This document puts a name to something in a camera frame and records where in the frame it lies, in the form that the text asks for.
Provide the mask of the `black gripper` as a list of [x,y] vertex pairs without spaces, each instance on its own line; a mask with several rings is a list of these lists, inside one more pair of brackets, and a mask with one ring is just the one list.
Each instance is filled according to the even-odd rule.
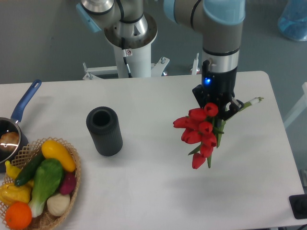
[[201,84],[192,89],[192,93],[204,108],[207,103],[216,104],[220,110],[220,119],[228,120],[244,108],[244,103],[235,99],[234,87],[237,68],[228,72],[209,71],[209,61],[202,63]]

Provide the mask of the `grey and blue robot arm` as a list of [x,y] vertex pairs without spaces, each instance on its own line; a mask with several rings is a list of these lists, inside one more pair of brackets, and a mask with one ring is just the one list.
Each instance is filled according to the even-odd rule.
[[[113,46],[120,78],[158,74],[151,65],[151,44],[157,24],[141,0],[81,0],[76,6],[83,22],[103,31]],[[165,15],[202,35],[202,79],[193,89],[200,107],[218,106],[218,118],[227,120],[243,108],[234,87],[245,2],[243,0],[166,0]]]

